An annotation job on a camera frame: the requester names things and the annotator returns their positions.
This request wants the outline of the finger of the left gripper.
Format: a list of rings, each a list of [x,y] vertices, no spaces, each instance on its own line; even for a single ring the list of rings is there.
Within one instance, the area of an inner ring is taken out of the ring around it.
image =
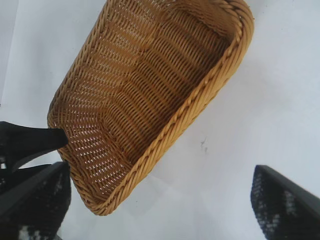
[[[11,174],[33,159],[58,150],[68,144],[61,128],[33,128],[0,122],[1,174]]]

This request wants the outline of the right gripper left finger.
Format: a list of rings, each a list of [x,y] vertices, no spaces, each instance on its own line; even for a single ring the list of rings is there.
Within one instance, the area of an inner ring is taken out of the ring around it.
[[[56,162],[0,171],[0,238],[53,240],[71,203],[70,167]]]

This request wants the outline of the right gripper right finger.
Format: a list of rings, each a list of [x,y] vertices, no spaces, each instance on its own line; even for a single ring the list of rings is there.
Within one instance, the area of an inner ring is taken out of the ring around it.
[[[250,202],[267,240],[318,240],[320,199],[267,165],[256,165]]]

